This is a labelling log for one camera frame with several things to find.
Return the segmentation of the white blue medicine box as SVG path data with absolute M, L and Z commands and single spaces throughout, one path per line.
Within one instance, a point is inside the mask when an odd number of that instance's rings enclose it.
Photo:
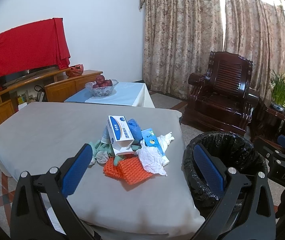
M 107 120 L 107 128 L 110 136 L 112 148 L 120 149 L 128 147 L 134 142 L 134 138 L 127 125 L 124 116 L 109 115 Z

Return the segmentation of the orange foam net sleeve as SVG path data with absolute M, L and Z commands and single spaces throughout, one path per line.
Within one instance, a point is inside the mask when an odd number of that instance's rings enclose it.
M 147 172 L 138 157 L 124 159 L 118 162 L 125 182 L 128 185 L 135 185 L 153 176 L 152 173 Z

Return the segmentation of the white tissue piece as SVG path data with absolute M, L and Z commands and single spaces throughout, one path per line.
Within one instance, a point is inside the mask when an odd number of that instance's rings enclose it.
M 172 133 L 167 133 L 166 135 L 160 135 L 157 137 L 158 143 L 162 149 L 163 154 L 166 152 L 169 144 L 171 143 L 171 141 L 174 140 L 174 136 L 172 135 Z

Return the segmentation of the blue plastic shoe cover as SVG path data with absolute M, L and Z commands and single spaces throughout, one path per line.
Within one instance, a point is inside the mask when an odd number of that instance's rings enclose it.
M 129 127 L 129 130 L 136 141 L 141 141 L 143 139 L 142 137 L 142 131 L 139 126 L 139 124 L 134 119 L 130 119 L 127 121 L 127 125 Z

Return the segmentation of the blue hand cream tube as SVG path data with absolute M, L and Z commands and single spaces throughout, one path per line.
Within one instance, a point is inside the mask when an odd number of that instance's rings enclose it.
M 141 131 L 142 137 L 145 141 L 145 145 L 149 147 L 156 147 L 161 155 L 161 164 L 162 166 L 166 166 L 170 161 L 166 157 L 165 150 L 162 148 L 163 144 L 168 146 L 167 142 L 164 141 L 162 144 L 160 143 L 160 137 L 157 137 L 153 131 L 153 129 L 148 128 Z

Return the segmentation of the dark wooden side table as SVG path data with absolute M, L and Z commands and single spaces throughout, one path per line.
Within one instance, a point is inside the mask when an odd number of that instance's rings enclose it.
M 249 122 L 250 141 L 262 137 L 272 142 L 277 142 L 280 135 L 285 136 L 285 111 L 278 111 L 269 99 L 264 99 L 257 92 L 250 91 L 256 100 L 256 106 Z

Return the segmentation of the green potted plant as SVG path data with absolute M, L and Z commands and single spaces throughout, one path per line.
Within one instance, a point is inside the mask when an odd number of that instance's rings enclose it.
M 272 71 L 270 89 L 272 102 L 285 109 L 285 73 Z

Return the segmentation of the glass fruit bowl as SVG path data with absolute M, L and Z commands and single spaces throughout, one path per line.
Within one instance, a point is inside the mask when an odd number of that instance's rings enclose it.
M 85 84 L 85 88 L 89 90 L 90 94 L 94 97 L 104 97 L 104 96 L 110 96 L 116 87 L 116 85 L 119 83 L 115 79 L 111 79 L 112 85 L 111 86 L 102 86 L 102 87 L 96 87 L 96 82 L 87 82 Z

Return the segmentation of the wooden tv cabinet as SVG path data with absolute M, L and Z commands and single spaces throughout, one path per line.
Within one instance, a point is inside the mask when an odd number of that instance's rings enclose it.
M 38 90 L 43 89 L 49 102 L 63 102 L 102 74 L 99 70 L 85 70 L 80 76 L 68 77 L 66 72 L 55 67 L 48 68 L 20 81 L 13 81 L 8 88 L 0 91 L 0 124 L 18 111 L 19 95 L 29 95 L 35 99 Z

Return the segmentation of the red apples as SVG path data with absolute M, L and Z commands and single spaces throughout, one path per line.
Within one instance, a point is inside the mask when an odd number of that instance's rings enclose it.
M 113 82 L 111 80 L 107 80 L 103 75 L 98 75 L 96 77 L 93 88 L 111 87 L 112 85 L 113 85 Z

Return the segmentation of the light blue cloth side table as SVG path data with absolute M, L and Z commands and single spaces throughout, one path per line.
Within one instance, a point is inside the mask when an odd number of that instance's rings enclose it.
M 94 96 L 84 88 L 64 102 L 155 108 L 146 84 L 138 82 L 119 82 L 109 96 Z

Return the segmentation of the red cloth over television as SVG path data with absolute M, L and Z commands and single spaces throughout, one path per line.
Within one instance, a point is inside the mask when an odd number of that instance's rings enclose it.
M 24 24 L 0 33 L 0 77 L 47 66 L 70 64 L 63 19 Z

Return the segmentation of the floral beige curtain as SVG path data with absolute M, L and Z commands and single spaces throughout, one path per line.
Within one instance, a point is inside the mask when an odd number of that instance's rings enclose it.
M 140 0 L 145 10 L 142 78 L 154 91 L 186 98 L 191 73 L 204 74 L 212 51 L 253 62 L 251 87 L 269 95 L 285 73 L 285 0 Z

